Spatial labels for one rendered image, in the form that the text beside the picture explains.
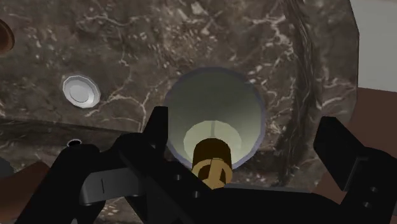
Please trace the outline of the brown round bowl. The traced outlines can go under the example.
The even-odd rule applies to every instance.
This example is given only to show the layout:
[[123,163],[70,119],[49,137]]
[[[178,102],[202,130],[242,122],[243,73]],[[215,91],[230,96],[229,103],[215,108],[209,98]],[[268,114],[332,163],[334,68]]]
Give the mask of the brown round bowl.
[[15,37],[9,25],[0,19],[0,54],[10,51],[15,44]]

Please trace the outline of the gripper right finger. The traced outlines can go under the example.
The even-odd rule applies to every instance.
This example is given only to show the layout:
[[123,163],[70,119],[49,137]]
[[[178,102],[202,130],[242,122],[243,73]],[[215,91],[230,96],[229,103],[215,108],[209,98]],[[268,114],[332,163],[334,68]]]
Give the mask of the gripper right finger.
[[341,224],[389,224],[397,203],[397,158],[364,146],[335,117],[320,119],[313,148],[345,192],[334,209]]

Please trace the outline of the dark marble table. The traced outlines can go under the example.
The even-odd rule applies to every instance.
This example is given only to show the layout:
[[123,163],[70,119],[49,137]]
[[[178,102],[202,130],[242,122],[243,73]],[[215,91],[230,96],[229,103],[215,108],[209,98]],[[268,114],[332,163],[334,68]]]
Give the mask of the dark marble table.
[[[0,56],[0,157],[52,163],[70,139],[108,148],[139,131],[184,73],[245,74],[266,109],[258,152],[237,183],[313,189],[323,114],[346,121],[356,102],[358,28],[350,0],[0,0],[15,34]],[[72,75],[101,92],[93,108],[62,91]]]

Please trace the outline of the pale green cup lavender rim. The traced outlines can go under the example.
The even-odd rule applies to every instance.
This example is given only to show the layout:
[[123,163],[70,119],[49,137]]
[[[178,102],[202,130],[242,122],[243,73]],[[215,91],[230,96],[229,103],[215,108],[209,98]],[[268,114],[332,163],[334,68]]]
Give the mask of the pale green cup lavender rim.
[[247,78],[230,69],[204,67],[178,79],[167,92],[167,146],[185,166],[202,140],[218,138],[231,149],[232,167],[240,167],[258,150],[266,132],[264,101]]

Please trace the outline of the brown and gold cylinder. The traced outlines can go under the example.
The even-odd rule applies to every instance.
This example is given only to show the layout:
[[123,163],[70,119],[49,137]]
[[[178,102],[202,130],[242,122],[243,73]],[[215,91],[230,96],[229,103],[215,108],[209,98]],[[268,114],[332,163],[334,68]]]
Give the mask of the brown and gold cylinder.
[[216,138],[200,141],[193,151],[192,173],[211,189],[231,182],[231,151],[226,142]]

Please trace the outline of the small white plate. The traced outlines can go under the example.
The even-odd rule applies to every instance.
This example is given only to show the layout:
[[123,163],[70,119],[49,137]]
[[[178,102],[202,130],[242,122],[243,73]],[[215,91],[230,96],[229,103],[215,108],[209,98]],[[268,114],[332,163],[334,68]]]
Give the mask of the small white plate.
[[65,98],[79,108],[93,108],[101,98],[97,84],[87,76],[68,76],[62,84]]

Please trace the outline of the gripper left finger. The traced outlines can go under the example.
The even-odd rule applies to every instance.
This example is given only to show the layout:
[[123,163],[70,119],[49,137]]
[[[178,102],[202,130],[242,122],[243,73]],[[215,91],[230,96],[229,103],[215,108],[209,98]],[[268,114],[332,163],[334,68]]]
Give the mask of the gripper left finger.
[[215,224],[211,191],[184,165],[164,158],[168,110],[157,106],[142,133],[106,151],[61,151],[15,224],[94,224],[109,199],[125,197],[144,224]]

